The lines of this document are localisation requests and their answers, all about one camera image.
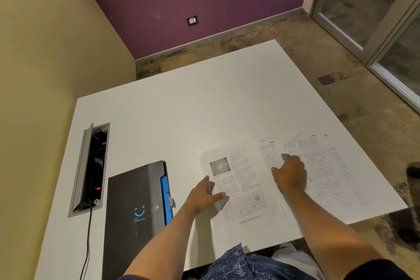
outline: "black cable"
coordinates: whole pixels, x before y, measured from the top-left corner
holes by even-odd
[[[89,224],[87,225],[86,259],[84,260],[83,268],[81,268],[80,280],[83,277],[83,272],[86,266],[87,257],[89,256],[89,235],[90,235],[90,223],[92,222],[92,202],[89,201],[89,203],[90,203],[90,210],[89,210]]]

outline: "paper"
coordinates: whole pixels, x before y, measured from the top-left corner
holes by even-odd
[[[264,177],[259,154],[249,142],[225,145],[204,152],[201,163],[215,182],[214,192],[224,191],[229,201],[213,219],[218,235],[232,240],[254,233],[285,217]]]
[[[260,139],[258,145],[268,168],[281,167],[281,152],[298,155],[307,170],[306,192],[322,207],[368,203],[354,188],[352,173],[328,134],[299,133],[280,146],[269,137]]]

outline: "person's right arm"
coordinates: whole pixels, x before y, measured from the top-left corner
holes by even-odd
[[[319,206],[305,192],[307,174],[298,156],[282,154],[284,164],[271,169],[288,199],[305,240],[328,280],[342,280],[356,267],[383,257],[349,226]]]

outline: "electrical outlet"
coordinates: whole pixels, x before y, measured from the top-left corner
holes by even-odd
[[[198,23],[198,18],[197,16],[186,18],[186,22],[188,23],[188,26],[196,25]]]

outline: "white tabletop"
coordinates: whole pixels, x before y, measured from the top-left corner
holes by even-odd
[[[45,232],[36,280],[78,279],[86,254],[88,214],[67,218],[83,130],[110,123],[104,205],[93,211],[86,280],[101,279],[108,178],[167,162],[179,208],[202,179],[203,151],[239,139],[327,128],[353,170],[389,197],[370,211],[331,211],[346,223],[405,208],[375,165],[275,40],[78,99]],[[206,221],[193,226],[185,270],[219,255]],[[245,241],[250,251],[301,237],[297,226]]]

